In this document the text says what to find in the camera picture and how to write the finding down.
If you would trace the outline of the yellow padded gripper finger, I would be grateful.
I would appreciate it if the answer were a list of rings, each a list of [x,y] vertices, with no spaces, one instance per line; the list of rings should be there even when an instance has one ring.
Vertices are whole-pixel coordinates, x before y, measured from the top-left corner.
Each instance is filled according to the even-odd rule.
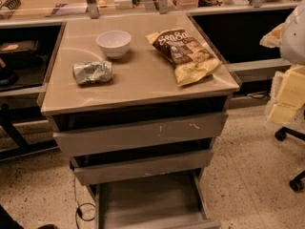
[[[305,104],[305,66],[294,65],[285,73],[276,72],[267,105],[267,119],[276,124],[290,122]]]

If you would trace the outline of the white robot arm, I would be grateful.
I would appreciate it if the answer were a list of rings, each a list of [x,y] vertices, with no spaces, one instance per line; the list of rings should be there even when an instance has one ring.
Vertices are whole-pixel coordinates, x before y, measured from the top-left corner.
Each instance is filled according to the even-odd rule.
[[[259,44],[279,48],[280,56],[292,67],[282,81],[268,119],[281,124],[290,122],[305,104],[305,0],[302,0],[285,22],[262,37]]]

